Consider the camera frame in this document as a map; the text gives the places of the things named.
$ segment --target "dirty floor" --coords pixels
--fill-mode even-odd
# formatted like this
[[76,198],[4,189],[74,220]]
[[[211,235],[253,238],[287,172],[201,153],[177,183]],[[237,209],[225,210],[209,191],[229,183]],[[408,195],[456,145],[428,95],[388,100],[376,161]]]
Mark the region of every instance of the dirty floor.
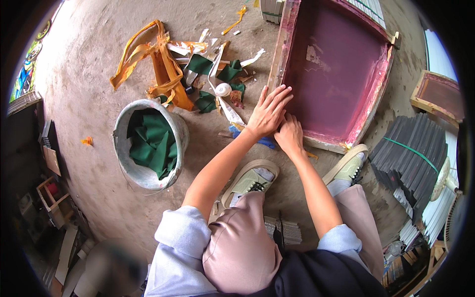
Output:
[[[199,114],[176,108],[190,130],[184,170],[169,189],[153,194],[128,185],[119,167],[112,145],[112,131],[120,111],[128,103],[145,98],[144,91],[154,78],[152,62],[139,62],[134,73],[114,92],[109,78],[115,73],[127,40],[154,19],[165,23],[173,40],[197,41],[203,29],[220,37],[234,23],[244,1],[232,0],[71,0],[65,1],[51,31],[43,40],[38,57],[36,89],[44,98],[45,117],[56,123],[61,162],[74,202],[86,215],[97,240],[122,237],[143,247],[151,261],[157,242],[153,235],[162,213],[177,209],[193,178],[201,168],[231,140],[218,136],[227,128],[224,116],[216,112]],[[249,119],[260,91],[267,83],[274,54],[278,25],[263,21],[259,8],[247,4],[243,20],[226,38],[230,47],[225,60],[245,60],[261,48],[266,53],[248,72],[256,72],[257,81],[246,82],[244,110],[237,110],[245,122]],[[402,34],[401,50],[392,66],[386,93],[363,140],[370,149],[382,138],[387,126],[398,115],[413,115],[409,97],[420,71],[425,68],[424,36],[417,11],[408,0],[380,0],[388,32]],[[234,36],[232,32],[240,30]],[[81,144],[91,136],[94,146]],[[341,155],[307,148],[319,156],[312,159],[320,175],[326,174]],[[266,158],[281,169],[276,183],[266,195],[264,214],[296,221],[304,243],[318,242],[304,191],[297,172],[279,150],[254,145],[240,163]],[[370,166],[364,166],[363,185],[373,213],[381,243],[394,240],[407,220],[403,208],[382,185],[376,183]]]

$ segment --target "sneaker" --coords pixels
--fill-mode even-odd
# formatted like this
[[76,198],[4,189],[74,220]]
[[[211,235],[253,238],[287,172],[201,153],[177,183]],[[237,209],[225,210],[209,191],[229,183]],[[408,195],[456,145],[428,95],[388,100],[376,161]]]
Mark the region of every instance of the sneaker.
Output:
[[365,144],[359,144],[350,149],[343,158],[322,178],[323,182],[328,185],[333,179],[343,179],[353,181],[358,177],[364,160],[368,156],[368,147]]
[[[254,170],[257,168],[264,168],[272,173],[272,180],[268,181],[259,175]],[[229,208],[235,193],[244,195],[251,191],[266,192],[276,180],[278,175],[279,167],[275,163],[264,159],[251,161],[239,171],[233,183],[221,197],[221,203],[223,204],[224,208]]]

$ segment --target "person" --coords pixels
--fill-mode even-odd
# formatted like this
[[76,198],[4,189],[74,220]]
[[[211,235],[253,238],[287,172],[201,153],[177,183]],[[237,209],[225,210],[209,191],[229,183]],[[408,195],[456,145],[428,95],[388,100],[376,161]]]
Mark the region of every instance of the person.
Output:
[[[266,96],[265,86],[239,136],[199,172],[182,206],[163,213],[146,297],[386,295],[376,224],[362,187],[352,186],[368,150],[354,147],[322,179],[303,148],[300,122],[286,114],[291,90],[281,85]],[[297,168],[320,238],[305,253],[281,253],[267,235],[262,206],[279,175],[268,160],[244,166],[221,199],[227,209],[208,226],[213,203],[243,156],[272,133]]]

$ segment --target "sock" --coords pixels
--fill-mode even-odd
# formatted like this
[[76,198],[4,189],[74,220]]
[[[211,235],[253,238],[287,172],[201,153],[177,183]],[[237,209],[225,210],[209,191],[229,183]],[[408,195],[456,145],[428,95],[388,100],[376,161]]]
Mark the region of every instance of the sock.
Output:
[[[357,156],[364,162],[364,153],[359,153]],[[348,189],[352,185],[351,181],[334,179],[331,183],[327,185],[328,191],[332,197],[340,194],[345,189]]]
[[[272,172],[270,172],[266,168],[254,168],[253,170],[268,182],[271,182],[274,179],[274,174],[272,174]],[[243,193],[234,193],[233,199],[231,200],[229,207],[234,207],[234,205],[236,205],[242,195]]]

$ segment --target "pants leg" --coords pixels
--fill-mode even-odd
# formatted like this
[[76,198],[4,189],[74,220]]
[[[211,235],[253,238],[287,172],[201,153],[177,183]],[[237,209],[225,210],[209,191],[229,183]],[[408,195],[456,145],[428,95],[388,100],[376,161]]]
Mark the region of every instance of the pants leg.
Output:
[[366,264],[371,274],[381,281],[384,271],[383,251],[363,187],[358,184],[351,186],[336,195],[334,199],[343,223],[350,227],[362,242],[361,260]]
[[264,193],[249,192],[209,225],[205,276],[224,293],[251,294],[270,284],[282,256],[264,226]]

